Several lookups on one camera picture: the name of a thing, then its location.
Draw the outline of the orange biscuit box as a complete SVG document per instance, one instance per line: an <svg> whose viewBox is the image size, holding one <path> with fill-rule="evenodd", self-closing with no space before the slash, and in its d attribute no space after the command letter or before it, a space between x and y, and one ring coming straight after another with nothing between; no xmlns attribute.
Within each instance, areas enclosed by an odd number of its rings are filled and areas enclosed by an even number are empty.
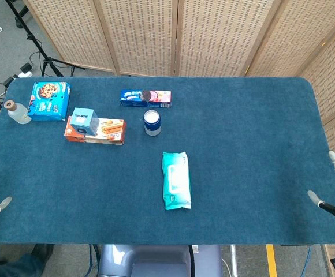
<svg viewBox="0 0 335 277"><path fill-rule="evenodd" d="M70 124L71 119L72 117L69 116L64 132L64 137L68 141L111 145L124 144L126 122L122 119L100 118L96 136L77 132Z"/></svg>

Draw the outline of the clear bottle with cork stopper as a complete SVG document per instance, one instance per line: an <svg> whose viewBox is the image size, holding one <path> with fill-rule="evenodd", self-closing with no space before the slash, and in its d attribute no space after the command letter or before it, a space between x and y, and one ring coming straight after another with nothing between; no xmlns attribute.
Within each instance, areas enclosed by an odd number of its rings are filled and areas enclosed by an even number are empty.
<svg viewBox="0 0 335 277"><path fill-rule="evenodd" d="M28 124L32 120L31 117L28 116L27 108L21 103L7 100L3 106L7 109L9 117L19 124Z"/></svg>

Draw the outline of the black shoe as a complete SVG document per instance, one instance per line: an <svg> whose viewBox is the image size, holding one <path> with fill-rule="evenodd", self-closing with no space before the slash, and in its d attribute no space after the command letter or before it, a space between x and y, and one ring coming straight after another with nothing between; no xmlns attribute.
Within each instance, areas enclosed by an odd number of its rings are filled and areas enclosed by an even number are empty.
<svg viewBox="0 0 335 277"><path fill-rule="evenodd" d="M43 264L46 264L53 254L54 244L36 244L31 255L38 258Z"/></svg>

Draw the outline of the blue pink sandwich cookie box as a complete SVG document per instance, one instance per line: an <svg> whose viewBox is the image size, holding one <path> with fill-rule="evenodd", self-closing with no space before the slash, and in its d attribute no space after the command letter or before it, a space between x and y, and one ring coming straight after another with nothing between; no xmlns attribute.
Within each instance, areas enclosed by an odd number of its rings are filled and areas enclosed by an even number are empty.
<svg viewBox="0 0 335 277"><path fill-rule="evenodd" d="M120 95L120 102L125 107L170 108L172 92L124 89Z"/></svg>

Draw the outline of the blue chocolate chip cookie box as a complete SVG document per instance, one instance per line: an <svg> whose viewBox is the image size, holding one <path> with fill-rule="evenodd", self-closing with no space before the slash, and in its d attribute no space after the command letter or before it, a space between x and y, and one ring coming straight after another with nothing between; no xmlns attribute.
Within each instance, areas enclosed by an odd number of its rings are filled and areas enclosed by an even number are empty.
<svg viewBox="0 0 335 277"><path fill-rule="evenodd" d="M67 82L35 82L27 115L34 121L64 121L70 89L71 86Z"/></svg>

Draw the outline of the person's leg in jeans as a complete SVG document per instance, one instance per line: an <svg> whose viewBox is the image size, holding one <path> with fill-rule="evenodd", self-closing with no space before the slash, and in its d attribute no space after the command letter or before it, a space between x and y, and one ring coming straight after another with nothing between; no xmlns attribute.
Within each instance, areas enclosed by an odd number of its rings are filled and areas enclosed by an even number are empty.
<svg viewBox="0 0 335 277"><path fill-rule="evenodd" d="M0 265L0 277L41 277L44 267L38 257L25 254L17 261Z"/></svg>

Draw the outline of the blue carpet table cloth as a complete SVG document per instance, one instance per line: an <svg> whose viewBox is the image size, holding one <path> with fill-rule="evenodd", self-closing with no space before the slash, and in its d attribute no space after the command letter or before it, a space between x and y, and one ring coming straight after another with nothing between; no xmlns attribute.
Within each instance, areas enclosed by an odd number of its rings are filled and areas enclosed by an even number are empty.
<svg viewBox="0 0 335 277"><path fill-rule="evenodd" d="M67 77L69 112L126 122L123 145L70 142L66 122L0 115L0 243L333 244L335 173L303 78ZM170 108L122 90L171 91ZM155 110L161 132L149 136ZM162 153L186 152L191 208L165 210Z"/></svg>

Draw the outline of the black tripod stand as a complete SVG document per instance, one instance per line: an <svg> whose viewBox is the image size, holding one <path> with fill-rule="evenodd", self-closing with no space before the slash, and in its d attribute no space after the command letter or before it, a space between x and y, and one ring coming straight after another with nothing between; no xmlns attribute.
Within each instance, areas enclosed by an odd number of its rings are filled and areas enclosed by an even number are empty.
<svg viewBox="0 0 335 277"><path fill-rule="evenodd" d="M17 9L14 7L13 1L12 0L5 0L6 4L8 5L8 7L10 8L10 10L13 12L14 14L14 19L15 19L15 23L19 23L19 26L25 31L25 33L27 34L27 39L30 40L31 42L34 43L34 45L36 46L36 48L38 49L39 52L39 56L41 56L43 58L42 63L40 64L40 70L41 70L41 76L49 76L48 74L46 74L46 68L49 66L51 68L51 70L53 71L53 73L55 74L55 76L57 77L63 77L64 75L61 73L61 71L58 69L58 67L56 66L56 63L60 63L62 65L68 66L70 68L70 76L73 77L74 75L74 71L76 69L80 69L80 70L85 70L84 67L82 66L78 66L69 62L65 62L59 59L55 59L52 58L50 56L48 56L46 54L46 52L43 49L43 44L42 42L40 42L35 35L31 32L31 30L28 28L28 26L26 25L26 23L24 22L22 15L20 12L17 11Z"/></svg>

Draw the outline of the metal table leg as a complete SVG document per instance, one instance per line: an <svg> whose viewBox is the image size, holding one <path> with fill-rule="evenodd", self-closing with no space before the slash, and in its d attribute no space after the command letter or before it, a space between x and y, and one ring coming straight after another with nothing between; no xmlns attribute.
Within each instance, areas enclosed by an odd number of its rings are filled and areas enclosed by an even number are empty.
<svg viewBox="0 0 335 277"><path fill-rule="evenodd" d="M232 277L238 277L236 245L230 245Z"/></svg>

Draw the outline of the blue white drink can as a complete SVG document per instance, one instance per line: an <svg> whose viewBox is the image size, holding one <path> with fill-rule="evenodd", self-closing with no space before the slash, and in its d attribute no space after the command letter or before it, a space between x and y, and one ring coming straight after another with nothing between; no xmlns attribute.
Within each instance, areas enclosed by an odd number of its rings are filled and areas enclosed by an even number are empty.
<svg viewBox="0 0 335 277"><path fill-rule="evenodd" d="M149 136L157 136L161 132L161 118L157 111L148 110L144 114L144 129Z"/></svg>

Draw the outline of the small light blue box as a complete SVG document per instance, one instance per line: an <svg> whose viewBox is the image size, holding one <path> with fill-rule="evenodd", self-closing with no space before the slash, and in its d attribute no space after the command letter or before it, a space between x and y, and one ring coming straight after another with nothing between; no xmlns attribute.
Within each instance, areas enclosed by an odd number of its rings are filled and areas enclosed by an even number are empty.
<svg viewBox="0 0 335 277"><path fill-rule="evenodd" d="M96 136L99 118L93 109L76 107L73 110L70 125L80 134Z"/></svg>

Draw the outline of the teal wet wipes pack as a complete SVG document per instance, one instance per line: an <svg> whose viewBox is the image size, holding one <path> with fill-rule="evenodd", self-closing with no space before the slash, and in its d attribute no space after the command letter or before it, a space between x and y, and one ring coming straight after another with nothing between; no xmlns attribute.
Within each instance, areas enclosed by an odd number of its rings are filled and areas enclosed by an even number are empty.
<svg viewBox="0 0 335 277"><path fill-rule="evenodd" d="M165 210L191 208L189 163L186 152L162 153Z"/></svg>

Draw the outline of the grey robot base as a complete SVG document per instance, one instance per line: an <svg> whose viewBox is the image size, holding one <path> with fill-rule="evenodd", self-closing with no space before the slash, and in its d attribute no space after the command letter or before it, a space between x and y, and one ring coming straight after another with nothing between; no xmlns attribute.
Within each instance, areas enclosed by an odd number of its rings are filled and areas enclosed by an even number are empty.
<svg viewBox="0 0 335 277"><path fill-rule="evenodd" d="M218 245L103 246L98 277L222 277Z"/></svg>

